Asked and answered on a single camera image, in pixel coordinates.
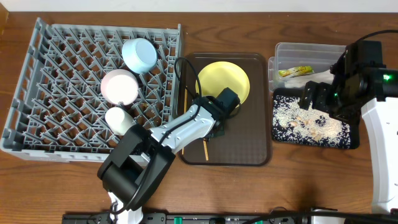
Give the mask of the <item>yellow plate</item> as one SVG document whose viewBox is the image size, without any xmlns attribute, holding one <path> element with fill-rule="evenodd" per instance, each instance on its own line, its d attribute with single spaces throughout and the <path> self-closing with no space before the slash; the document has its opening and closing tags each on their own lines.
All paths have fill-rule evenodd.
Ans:
<svg viewBox="0 0 398 224">
<path fill-rule="evenodd" d="M 225 88 L 230 88 L 243 104 L 250 92 L 250 82 L 246 72 L 235 63 L 220 61 L 205 66 L 198 74 L 203 96 L 218 96 Z"/>
</svg>

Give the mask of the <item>wooden chopstick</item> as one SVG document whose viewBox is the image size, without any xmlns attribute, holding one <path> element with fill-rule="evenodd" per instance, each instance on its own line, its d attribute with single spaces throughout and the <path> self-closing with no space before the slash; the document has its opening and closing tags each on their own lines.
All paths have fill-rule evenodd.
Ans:
<svg viewBox="0 0 398 224">
<path fill-rule="evenodd" d="M 185 89 L 185 91 L 184 91 L 184 100 L 183 100 L 183 112 L 184 112 L 184 114 L 187 111 L 187 98 L 188 98 L 188 90 Z"/>
<path fill-rule="evenodd" d="M 203 149 L 204 149 L 204 153 L 205 153 L 205 160 L 208 161 L 209 157 L 208 157 L 208 147 L 207 147 L 206 139 L 203 140 Z"/>
</svg>

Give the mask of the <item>green snack wrapper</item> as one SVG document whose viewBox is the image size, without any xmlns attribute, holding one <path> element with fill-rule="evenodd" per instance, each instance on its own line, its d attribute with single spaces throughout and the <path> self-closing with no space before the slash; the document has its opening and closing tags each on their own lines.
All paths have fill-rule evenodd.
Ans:
<svg viewBox="0 0 398 224">
<path fill-rule="evenodd" d="M 298 66 L 278 71 L 278 74 L 284 78 L 298 77 L 311 73 L 313 73 L 313 68 L 311 66 Z"/>
</svg>

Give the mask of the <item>white napkin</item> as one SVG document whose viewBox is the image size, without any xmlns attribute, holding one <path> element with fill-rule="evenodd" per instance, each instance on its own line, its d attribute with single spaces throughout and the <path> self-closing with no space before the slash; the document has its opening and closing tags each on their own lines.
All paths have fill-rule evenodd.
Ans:
<svg viewBox="0 0 398 224">
<path fill-rule="evenodd" d="M 334 75 L 330 73 L 329 70 L 320 72 L 320 73 L 313 73 L 310 75 L 295 77 L 295 78 L 288 78 L 284 82 L 285 88 L 304 88 L 307 82 L 316 82 L 316 83 L 329 83 L 331 84 L 334 79 Z"/>
</svg>

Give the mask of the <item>light blue bowl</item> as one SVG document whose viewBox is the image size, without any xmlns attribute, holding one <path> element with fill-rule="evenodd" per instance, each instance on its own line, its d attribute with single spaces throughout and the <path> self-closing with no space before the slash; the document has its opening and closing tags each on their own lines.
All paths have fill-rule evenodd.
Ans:
<svg viewBox="0 0 398 224">
<path fill-rule="evenodd" d="M 134 73 L 149 72 L 157 63 L 157 51 L 147 39 L 127 40 L 122 46 L 122 57 L 127 67 Z"/>
</svg>

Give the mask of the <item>small white cup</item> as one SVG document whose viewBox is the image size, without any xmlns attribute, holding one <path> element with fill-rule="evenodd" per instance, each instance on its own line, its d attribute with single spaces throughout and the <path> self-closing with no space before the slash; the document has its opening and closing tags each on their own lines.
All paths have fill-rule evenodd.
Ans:
<svg viewBox="0 0 398 224">
<path fill-rule="evenodd" d="M 123 136 L 133 126 L 134 119 L 122 108 L 113 107 L 107 110 L 105 121 L 114 134 Z"/>
</svg>

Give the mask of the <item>pink cup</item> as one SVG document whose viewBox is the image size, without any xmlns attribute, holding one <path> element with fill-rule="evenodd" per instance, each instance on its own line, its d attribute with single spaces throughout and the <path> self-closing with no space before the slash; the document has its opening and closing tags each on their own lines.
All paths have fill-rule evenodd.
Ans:
<svg viewBox="0 0 398 224">
<path fill-rule="evenodd" d="M 129 105 L 138 97 L 139 84 L 129 71 L 116 69 L 108 72 L 101 81 L 101 94 L 111 104 Z"/>
</svg>

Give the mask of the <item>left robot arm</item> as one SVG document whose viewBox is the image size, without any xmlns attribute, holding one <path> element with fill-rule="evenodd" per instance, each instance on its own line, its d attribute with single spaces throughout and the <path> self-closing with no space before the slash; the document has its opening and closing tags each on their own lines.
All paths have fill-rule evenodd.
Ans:
<svg viewBox="0 0 398 224">
<path fill-rule="evenodd" d="M 131 126 L 97 172 L 112 201 L 107 223 L 140 223 L 142 206 L 177 153 L 217 132 L 239 104 L 239 96 L 225 88 L 216 97 L 199 96 L 185 114 L 167 124 L 150 129 Z"/>
</svg>

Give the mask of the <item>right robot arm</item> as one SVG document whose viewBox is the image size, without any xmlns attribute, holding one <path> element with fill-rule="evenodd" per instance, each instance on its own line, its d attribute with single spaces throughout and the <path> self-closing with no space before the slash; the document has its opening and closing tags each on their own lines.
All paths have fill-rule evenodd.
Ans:
<svg viewBox="0 0 398 224">
<path fill-rule="evenodd" d="M 397 70 L 382 59 L 382 44 L 358 40 L 331 66 L 331 84 L 309 81 L 299 105 L 350 125 L 362 119 L 373 168 L 374 213 L 397 212 Z"/>
</svg>

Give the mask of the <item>clear plastic waste bin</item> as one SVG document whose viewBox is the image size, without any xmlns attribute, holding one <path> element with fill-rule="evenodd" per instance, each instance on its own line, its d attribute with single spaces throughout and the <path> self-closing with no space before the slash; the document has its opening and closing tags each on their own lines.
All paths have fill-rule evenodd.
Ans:
<svg viewBox="0 0 398 224">
<path fill-rule="evenodd" d="M 311 66 L 314 73 L 325 72 L 336 63 L 345 51 L 345 45 L 308 44 L 280 42 L 275 47 L 275 55 L 268 60 L 269 91 L 277 88 L 297 88 L 290 84 L 290 78 L 279 75 L 279 70 Z"/>
</svg>

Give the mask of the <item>grey dishwasher rack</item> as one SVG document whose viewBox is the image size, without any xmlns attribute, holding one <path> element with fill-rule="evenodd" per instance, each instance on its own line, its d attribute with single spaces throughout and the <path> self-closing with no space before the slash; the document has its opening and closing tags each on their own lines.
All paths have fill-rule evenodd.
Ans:
<svg viewBox="0 0 398 224">
<path fill-rule="evenodd" d="M 120 138 L 105 121 L 111 107 L 102 78 L 126 68 L 122 46 L 143 38 L 158 53 L 139 74 L 137 99 L 126 106 L 149 129 L 177 116 L 179 82 L 173 68 L 183 48 L 182 28 L 46 24 L 37 19 L 1 135 L 1 150 L 28 161 L 103 162 Z"/>
</svg>

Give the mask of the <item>dark brown serving tray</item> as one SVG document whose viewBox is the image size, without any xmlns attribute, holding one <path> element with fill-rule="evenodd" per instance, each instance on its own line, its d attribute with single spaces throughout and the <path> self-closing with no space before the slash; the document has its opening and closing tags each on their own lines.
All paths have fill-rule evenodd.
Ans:
<svg viewBox="0 0 398 224">
<path fill-rule="evenodd" d="M 254 53 L 191 53 L 186 56 L 200 72 L 206 65 L 227 61 L 240 66 L 248 75 L 250 92 L 239 114 L 227 120 L 224 135 L 207 141 L 205 160 L 203 140 L 197 139 L 185 147 L 179 156 L 190 165 L 263 166 L 272 157 L 271 101 L 265 58 Z"/>
</svg>

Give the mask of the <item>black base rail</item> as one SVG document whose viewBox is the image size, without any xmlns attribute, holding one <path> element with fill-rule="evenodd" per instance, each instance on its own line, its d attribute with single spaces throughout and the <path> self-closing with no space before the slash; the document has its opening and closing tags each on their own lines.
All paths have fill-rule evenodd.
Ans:
<svg viewBox="0 0 398 224">
<path fill-rule="evenodd" d="M 240 214 L 168 214 L 144 213 L 142 210 L 127 211 L 119 215 L 110 212 L 101 213 L 67 213 L 62 216 L 61 223 L 71 224 L 109 224 L 109 223 L 162 223 L 162 224 L 314 224 L 314 223 L 397 223 L 397 209 L 389 213 L 343 213 L 330 208 L 315 207 L 308 211 L 294 212 L 284 207 L 276 207 L 262 215 Z"/>
</svg>

